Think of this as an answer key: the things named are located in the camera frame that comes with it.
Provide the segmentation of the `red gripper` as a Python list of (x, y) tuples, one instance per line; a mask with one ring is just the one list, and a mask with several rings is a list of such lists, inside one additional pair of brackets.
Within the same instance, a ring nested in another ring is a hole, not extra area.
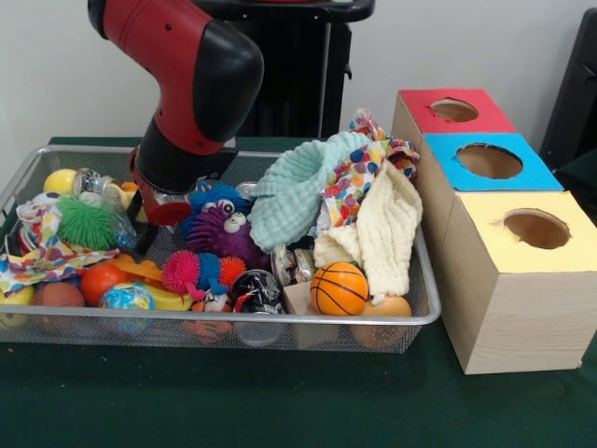
[(127, 207), (129, 220), (136, 220), (143, 208), (149, 223), (134, 225), (137, 242), (135, 253), (144, 256), (155, 241), (159, 226), (172, 226), (188, 217), (191, 205), (187, 195), (172, 195), (158, 191), (143, 179), (136, 168), (135, 161), (130, 161), (132, 179), (138, 188)]

